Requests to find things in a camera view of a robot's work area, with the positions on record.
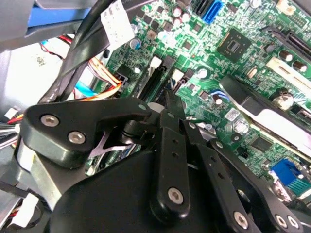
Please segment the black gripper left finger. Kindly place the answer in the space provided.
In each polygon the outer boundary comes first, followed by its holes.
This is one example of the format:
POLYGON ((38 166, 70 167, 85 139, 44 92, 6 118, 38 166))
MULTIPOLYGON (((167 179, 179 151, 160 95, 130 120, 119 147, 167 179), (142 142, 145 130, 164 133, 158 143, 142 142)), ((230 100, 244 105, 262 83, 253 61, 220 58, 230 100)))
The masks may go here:
POLYGON ((165 93, 163 110, 133 97, 39 104, 26 111, 20 146, 34 153, 30 173, 54 208, 84 179, 89 158, 141 145, 156 152, 152 212, 160 220, 179 220, 190 211, 184 119, 181 99, 172 91, 165 93))

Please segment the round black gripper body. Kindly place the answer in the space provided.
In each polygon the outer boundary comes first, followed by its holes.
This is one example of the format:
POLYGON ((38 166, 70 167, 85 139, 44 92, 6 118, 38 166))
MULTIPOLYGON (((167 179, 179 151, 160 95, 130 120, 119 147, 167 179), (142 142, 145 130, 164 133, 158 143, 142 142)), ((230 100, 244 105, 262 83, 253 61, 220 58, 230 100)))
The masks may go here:
POLYGON ((188 169, 190 213, 164 224, 151 211, 155 154, 137 153, 67 190, 49 220, 51 233, 229 233, 204 184, 202 172, 188 169))

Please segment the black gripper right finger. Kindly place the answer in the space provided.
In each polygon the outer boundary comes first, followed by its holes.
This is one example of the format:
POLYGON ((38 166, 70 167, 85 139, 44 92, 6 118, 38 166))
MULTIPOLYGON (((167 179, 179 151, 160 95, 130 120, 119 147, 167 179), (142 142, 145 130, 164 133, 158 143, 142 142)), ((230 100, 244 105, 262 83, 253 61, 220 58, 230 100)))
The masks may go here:
POLYGON ((301 221, 221 141, 206 142, 183 121, 187 145, 196 153, 215 200, 213 216, 222 233, 302 233, 301 221))

